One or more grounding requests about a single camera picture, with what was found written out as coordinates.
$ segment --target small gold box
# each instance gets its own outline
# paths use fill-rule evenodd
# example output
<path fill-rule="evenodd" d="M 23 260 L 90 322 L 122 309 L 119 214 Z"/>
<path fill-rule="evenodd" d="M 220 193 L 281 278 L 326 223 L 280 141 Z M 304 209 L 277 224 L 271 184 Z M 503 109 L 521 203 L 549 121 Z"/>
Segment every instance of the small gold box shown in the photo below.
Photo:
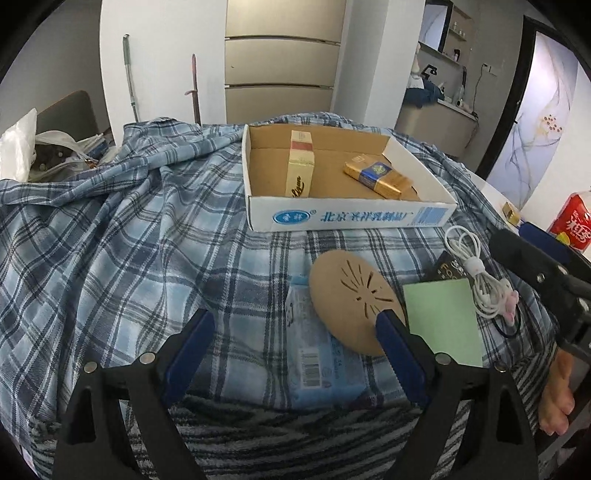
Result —
<path fill-rule="evenodd" d="M 519 213 L 519 210 L 517 210 L 517 208 L 515 208 L 509 202 L 505 202 L 502 210 L 503 214 L 505 215 L 505 218 L 511 225 L 519 225 L 519 222 L 521 221 L 521 214 Z"/>
<path fill-rule="evenodd" d="M 413 187 L 413 181 L 385 162 L 359 155 L 345 162 L 345 173 L 382 197 L 400 200 Z"/>
<path fill-rule="evenodd" d="M 314 151 L 309 132 L 291 131 L 290 160 L 285 182 L 286 197 L 308 197 L 314 173 Z"/>

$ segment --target coiled white cable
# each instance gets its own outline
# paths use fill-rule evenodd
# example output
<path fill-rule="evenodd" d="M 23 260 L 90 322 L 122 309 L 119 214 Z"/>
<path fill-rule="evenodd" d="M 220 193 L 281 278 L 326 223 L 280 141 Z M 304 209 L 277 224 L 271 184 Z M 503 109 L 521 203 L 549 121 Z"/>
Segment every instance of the coiled white cable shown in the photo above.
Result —
<path fill-rule="evenodd" d="M 450 237 L 450 234 L 455 231 L 460 232 L 457 239 Z M 482 250 L 480 239 L 467 228 L 454 225 L 445 232 L 444 242 L 447 250 L 462 261 L 464 269 L 474 279 L 472 296 L 478 314 L 486 319 L 505 315 L 507 298 L 513 292 L 513 288 L 506 278 L 497 280 L 486 271 L 480 259 Z"/>

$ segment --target blue gripper pad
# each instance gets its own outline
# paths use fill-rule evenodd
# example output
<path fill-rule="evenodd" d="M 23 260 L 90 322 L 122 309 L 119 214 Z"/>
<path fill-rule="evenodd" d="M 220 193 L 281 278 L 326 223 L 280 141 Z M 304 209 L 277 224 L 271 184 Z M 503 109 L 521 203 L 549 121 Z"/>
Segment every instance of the blue gripper pad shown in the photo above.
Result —
<path fill-rule="evenodd" d="M 392 310 L 390 310 L 390 314 L 395 317 L 402 328 L 406 328 Z M 385 312 L 378 314 L 375 331 L 378 342 L 382 345 L 407 398 L 422 408 L 427 407 L 430 399 L 426 391 L 425 372 Z"/>
<path fill-rule="evenodd" d="M 523 223 L 521 227 L 519 227 L 519 236 L 554 258 L 558 263 L 563 265 L 569 263 L 571 256 L 570 247 L 559 242 L 548 232 L 544 232 L 541 228 L 536 227 L 532 223 Z"/>
<path fill-rule="evenodd" d="M 170 407 L 181 400 L 187 391 L 207 347 L 213 339 L 216 323 L 211 312 L 205 312 L 179 349 L 164 376 L 162 401 Z"/>

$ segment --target red bottle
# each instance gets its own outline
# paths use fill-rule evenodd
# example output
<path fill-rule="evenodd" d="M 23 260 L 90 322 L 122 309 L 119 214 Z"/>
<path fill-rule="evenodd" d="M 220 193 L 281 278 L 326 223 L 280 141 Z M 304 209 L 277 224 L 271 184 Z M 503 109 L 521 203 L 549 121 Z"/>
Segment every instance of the red bottle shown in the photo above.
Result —
<path fill-rule="evenodd" d="M 573 193 L 549 230 L 562 243 L 581 252 L 591 243 L 591 213 L 587 204 L 591 205 L 591 192 Z"/>

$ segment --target red label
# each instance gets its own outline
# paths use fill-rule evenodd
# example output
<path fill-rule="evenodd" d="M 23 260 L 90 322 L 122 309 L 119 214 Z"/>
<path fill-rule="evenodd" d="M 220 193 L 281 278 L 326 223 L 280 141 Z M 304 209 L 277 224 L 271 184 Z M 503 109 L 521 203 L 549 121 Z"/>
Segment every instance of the red label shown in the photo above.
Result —
<path fill-rule="evenodd" d="M 550 233 L 566 235 L 570 246 L 581 252 L 591 242 L 591 215 L 585 207 L 585 203 L 577 194 L 571 195 L 566 205 L 550 227 Z"/>
<path fill-rule="evenodd" d="M 292 150 L 307 150 L 312 151 L 313 146 L 311 143 L 308 142 L 298 142 L 297 140 L 291 141 L 291 149 Z"/>

